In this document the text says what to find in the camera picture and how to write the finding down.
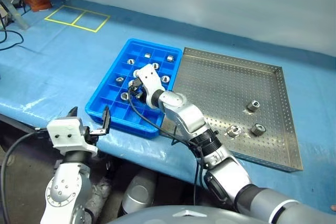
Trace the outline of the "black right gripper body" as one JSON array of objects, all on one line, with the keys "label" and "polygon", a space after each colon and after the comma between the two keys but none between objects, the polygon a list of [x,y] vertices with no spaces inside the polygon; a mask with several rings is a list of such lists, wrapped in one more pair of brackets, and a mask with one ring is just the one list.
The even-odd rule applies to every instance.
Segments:
[{"label": "black right gripper body", "polygon": [[142,103],[146,104],[146,96],[147,93],[144,89],[144,85],[140,78],[136,78],[133,81],[133,92],[135,94],[135,97]]}]

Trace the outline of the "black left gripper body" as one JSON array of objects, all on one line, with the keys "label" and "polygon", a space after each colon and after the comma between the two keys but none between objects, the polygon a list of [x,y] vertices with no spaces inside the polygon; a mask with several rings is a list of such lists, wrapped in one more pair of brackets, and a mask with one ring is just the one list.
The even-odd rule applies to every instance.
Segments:
[{"label": "black left gripper body", "polygon": [[96,146],[99,137],[107,135],[109,133],[109,125],[101,128],[91,130],[88,126],[80,126],[79,127],[79,139],[86,144]]}]

